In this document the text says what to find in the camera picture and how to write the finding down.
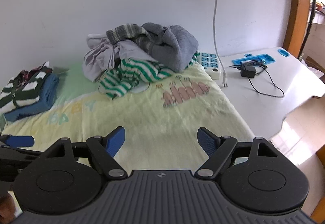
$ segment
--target white cable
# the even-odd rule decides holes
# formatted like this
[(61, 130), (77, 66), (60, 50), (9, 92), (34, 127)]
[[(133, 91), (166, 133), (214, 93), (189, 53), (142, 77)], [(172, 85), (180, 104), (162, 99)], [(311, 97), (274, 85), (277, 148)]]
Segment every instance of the white cable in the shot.
[(216, 13), (217, 13), (217, 0), (214, 3), (214, 14), (213, 14), (213, 41), (214, 41), (214, 48), (216, 50), (216, 54), (219, 60), (219, 63), (222, 67), (222, 84), (224, 85), (224, 87), (228, 87), (228, 83), (227, 83), (227, 74), (225, 72), (225, 68), (222, 64), (221, 58), (218, 54), (218, 50), (217, 50), (217, 44), (216, 44)]

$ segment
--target blue dish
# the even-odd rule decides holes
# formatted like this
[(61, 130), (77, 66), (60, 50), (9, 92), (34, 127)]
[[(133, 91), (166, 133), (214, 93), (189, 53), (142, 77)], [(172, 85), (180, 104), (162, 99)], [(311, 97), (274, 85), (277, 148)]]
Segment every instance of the blue dish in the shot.
[(279, 52), (280, 55), (283, 55), (285, 57), (290, 56), (290, 54), (287, 51), (283, 50), (283, 49), (279, 49), (278, 52)]
[(232, 63), (234, 65), (241, 65), (243, 62), (250, 61), (252, 59), (262, 61), (265, 65), (275, 62), (275, 59), (272, 56), (270, 56), (268, 54), (259, 54), (259, 55), (247, 56), (247, 57), (240, 58), (240, 59), (235, 59), (235, 60), (232, 60)]

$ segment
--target power adapter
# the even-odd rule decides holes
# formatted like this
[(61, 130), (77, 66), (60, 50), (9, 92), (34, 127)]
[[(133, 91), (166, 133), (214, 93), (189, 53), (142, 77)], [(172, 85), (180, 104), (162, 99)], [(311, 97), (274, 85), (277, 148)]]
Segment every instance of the power adapter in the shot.
[(240, 68), (240, 75), (244, 78), (253, 79), (256, 75), (256, 69), (253, 66), (242, 64)]

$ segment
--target black cable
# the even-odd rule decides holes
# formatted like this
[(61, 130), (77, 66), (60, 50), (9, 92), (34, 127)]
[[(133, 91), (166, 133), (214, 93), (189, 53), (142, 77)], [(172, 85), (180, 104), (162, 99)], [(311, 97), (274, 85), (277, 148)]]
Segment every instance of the black cable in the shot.
[(249, 82), (250, 82), (250, 84), (251, 84), (251, 86), (254, 88), (254, 90), (255, 90), (257, 93), (262, 94), (262, 95), (266, 95), (266, 96), (270, 96), (270, 97), (275, 97), (275, 98), (283, 98), (283, 97), (284, 97), (284, 92), (283, 92), (283, 90), (280, 89), (277, 85), (274, 84), (274, 82), (273, 82), (273, 80), (272, 80), (272, 78), (271, 78), (269, 72), (268, 72), (268, 71), (267, 71), (263, 66), (261, 66), (261, 65), (256, 65), (256, 66), (257, 66), (257, 67), (261, 67), (261, 68), (263, 68), (263, 69), (265, 70), (265, 72), (267, 72), (267, 74), (269, 75), (269, 77), (270, 77), (270, 79), (271, 79), (271, 82), (272, 82), (272, 84), (274, 85), (274, 87), (276, 87), (277, 89), (279, 89), (279, 90), (282, 92), (283, 95), (282, 95), (282, 96), (276, 96), (276, 95), (270, 95), (270, 94), (266, 94), (266, 93), (259, 92), (259, 91), (254, 87), (253, 83), (251, 82), (251, 79), (250, 79), (249, 77), (247, 77), (248, 80), (249, 80)]
[(241, 65), (232, 65), (232, 66), (229, 66), (230, 68), (237, 68), (237, 69), (240, 69), (241, 68)]
[(304, 49), (304, 47), (306, 45), (308, 36), (310, 34), (310, 29), (311, 29), (311, 26), (313, 24), (313, 20), (314, 20), (314, 17), (315, 17), (315, 6), (316, 6), (316, 0), (313, 0), (312, 3), (311, 3), (311, 12), (310, 12), (309, 22), (308, 22), (308, 26), (307, 26), (307, 30), (306, 30), (306, 35), (304, 36), (303, 43), (301, 45), (301, 48), (300, 48), (300, 51), (299, 51), (299, 54), (298, 54), (298, 59), (300, 58), (300, 56), (301, 56), (301, 54), (303, 52), (303, 49)]
[(259, 74), (261, 74), (261, 73), (263, 73), (268, 67), (266, 66), (266, 65), (264, 65), (264, 64), (262, 64), (262, 70), (260, 71), (260, 72), (256, 72), (256, 74), (255, 75), (259, 75)]

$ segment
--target yellow bedsheet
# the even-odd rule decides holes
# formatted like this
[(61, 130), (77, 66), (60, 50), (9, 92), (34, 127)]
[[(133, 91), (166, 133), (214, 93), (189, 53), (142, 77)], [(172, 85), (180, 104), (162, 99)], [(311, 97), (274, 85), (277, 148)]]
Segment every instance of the yellow bedsheet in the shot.
[(197, 142), (200, 127), (240, 141), (253, 138), (199, 64), (122, 98), (111, 100), (99, 92), (82, 95), (43, 114), (7, 124), (3, 133), (32, 135), (35, 145), (31, 149), (44, 151), (61, 137), (85, 141), (94, 135), (106, 136), (117, 126), (125, 128), (126, 140), (115, 159), (128, 173), (132, 169), (195, 171), (207, 159)]

